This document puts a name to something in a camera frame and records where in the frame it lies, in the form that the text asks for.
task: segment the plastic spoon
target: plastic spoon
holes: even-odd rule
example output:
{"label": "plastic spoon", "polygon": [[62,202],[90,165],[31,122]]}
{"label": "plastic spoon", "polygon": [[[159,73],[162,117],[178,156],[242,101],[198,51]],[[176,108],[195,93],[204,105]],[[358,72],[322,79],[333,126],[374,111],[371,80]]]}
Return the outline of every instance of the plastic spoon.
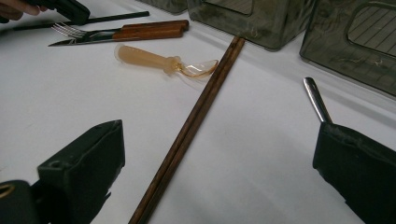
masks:
{"label": "plastic spoon", "polygon": [[215,71],[219,61],[184,64],[180,57],[163,57],[148,51],[118,44],[114,50],[116,59],[123,63],[131,63],[148,67],[161,68],[166,74],[176,72],[187,77],[206,77]]}

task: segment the fork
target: fork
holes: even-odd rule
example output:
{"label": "fork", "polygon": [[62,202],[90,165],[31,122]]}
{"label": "fork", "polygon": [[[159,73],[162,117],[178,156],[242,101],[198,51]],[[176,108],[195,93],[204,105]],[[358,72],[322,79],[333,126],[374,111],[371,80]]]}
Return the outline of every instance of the fork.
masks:
{"label": "fork", "polygon": [[67,35],[73,38],[83,38],[93,35],[112,35],[121,30],[130,30],[130,29],[142,30],[146,28],[160,28],[160,27],[174,26],[174,25],[179,25],[182,27],[183,30],[188,30],[189,21],[182,20],[182,21],[159,21],[159,22],[149,22],[149,23],[137,23],[137,24],[123,25],[121,28],[117,28],[117,29],[94,30],[94,31],[79,30],[78,28],[68,26],[63,22],[59,22],[59,23],[55,23],[51,27],[51,29],[62,35]]}
{"label": "fork", "polygon": [[118,29],[108,29],[108,30],[94,30],[94,31],[83,31],[77,28],[68,26],[63,22],[55,23],[52,27],[52,30],[62,34],[67,35],[73,38],[82,38],[84,36],[92,36],[92,35],[110,35],[114,34],[115,32],[119,31],[121,28]]}

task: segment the knife blade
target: knife blade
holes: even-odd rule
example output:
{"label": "knife blade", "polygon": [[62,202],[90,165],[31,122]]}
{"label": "knife blade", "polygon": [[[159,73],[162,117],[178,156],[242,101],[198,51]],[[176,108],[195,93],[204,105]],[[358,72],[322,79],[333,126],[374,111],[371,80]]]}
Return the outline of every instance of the knife blade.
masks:
{"label": "knife blade", "polygon": [[112,29],[113,32],[98,33],[82,38],[68,39],[49,45],[74,46],[113,41],[134,41],[149,39],[178,38],[183,36],[183,31],[188,30],[188,21],[161,21],[150,23],[138,23],[124,25],[120,29]]}

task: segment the fork tines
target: fork tines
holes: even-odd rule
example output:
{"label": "fork tines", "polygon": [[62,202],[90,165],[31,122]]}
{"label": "fork tines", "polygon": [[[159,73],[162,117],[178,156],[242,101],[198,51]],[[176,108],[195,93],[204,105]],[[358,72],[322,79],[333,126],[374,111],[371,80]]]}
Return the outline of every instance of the fork tines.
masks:
{"label": "fork tines", "polygon": [[77,28],[73,28],[64,24],[63,22],[55,23],[52,27],[52,30],[61,33],[62,35],[67,35],[73,38],[82,38],[87,32],[79,30]]}

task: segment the hand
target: hand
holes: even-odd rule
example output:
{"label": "hand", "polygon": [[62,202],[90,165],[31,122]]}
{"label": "hand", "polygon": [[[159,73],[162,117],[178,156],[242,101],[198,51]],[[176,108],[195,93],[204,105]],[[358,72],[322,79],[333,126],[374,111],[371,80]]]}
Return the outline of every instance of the hand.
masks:
{"label": "hand", "polygon": [[46,11],[45,7],[31,6],[23,0],[0,0],[0,17],[17,21],[23,13],[36,16],[40,11]]}

